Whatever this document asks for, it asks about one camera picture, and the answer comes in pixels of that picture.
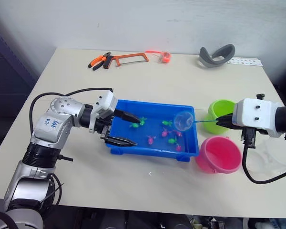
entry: pink toy fish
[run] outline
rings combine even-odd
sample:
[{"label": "pink toy fish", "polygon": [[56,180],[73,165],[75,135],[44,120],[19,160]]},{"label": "pink toy fish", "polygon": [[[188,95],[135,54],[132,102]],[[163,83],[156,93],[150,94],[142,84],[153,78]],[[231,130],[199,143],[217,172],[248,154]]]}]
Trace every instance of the pink toy fish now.
[{"label": "pink toy fish", "polygon": [[177,145],[176,150],[177,151],[182,151],[182,147],[180,145]]},{"label": "pink toy fish", "polygon": [[152,137],[152,136],[147,136],[148,137],[148,140],[147,140],[147,142],[148,142],[148,144],[149,145],[152,145],[153,144],[153,140],[156,138],[155,136],[154,137]]},{"label": "pink toy fish", "polygon": [[171,131],[168,131],[167,129],[163,128],[162,131],[162,137],[166,137],[168,135],[168,133],[170,133]]},{"label": "pink toy fish", "polygon": [[182,137],[182,132],[178,131],[178,130],[173,130],[174,132],[176,132],[176,135],[178,137]]}]

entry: green bucket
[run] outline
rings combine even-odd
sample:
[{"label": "green bucket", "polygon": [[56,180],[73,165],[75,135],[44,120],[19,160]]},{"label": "green bucket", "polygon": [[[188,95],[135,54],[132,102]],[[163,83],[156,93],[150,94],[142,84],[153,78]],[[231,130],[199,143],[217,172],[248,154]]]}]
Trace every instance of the green bucket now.
[{"label": "green bucket", "polygon": [[[204,118],[205,121],[215,120],[218,117],[233,112],[235,103],[230,100],[216,100],[208,109],[208,114]],[[223,134],[228,128],[216,125],[216,122],[204,122],[205,129],[215,135]]]}]

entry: white ruler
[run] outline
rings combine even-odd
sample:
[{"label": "white ruler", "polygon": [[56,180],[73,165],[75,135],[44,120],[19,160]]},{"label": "white ruler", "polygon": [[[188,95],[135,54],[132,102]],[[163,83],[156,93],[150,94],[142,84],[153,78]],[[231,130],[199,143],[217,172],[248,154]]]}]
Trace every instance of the white ruler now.
[{"label": "white ruler", "polygon": [[227,63],[241,64],[241,65],[252,65],[252,66],[263,66],[262,62],[259,59],[242,58],[242,57],[233,57]]}]

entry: white wall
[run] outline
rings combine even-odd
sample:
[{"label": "white wall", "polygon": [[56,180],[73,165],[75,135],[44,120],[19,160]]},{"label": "white wall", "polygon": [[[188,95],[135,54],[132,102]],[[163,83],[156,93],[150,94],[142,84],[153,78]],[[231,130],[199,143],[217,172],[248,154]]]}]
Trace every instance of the white wall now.
[{"label": "white wall", "polygon": [[0,0],[0,34],[37,76],[56,47],[198,54],[232,43],[273,82],[286,69],[286,0]]}]

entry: pink bucket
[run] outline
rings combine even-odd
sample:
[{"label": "pink bucket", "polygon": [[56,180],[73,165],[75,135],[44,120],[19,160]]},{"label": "pink bucket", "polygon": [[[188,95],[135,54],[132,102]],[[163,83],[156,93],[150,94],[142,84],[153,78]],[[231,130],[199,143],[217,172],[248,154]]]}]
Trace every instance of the pink bucket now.
[{"label": "pink bucket", "polygon": [[239,169],[242,155],[230,139],[214,136],[202,143],[200,154],[195,159],[206,173],[233,173]]}]

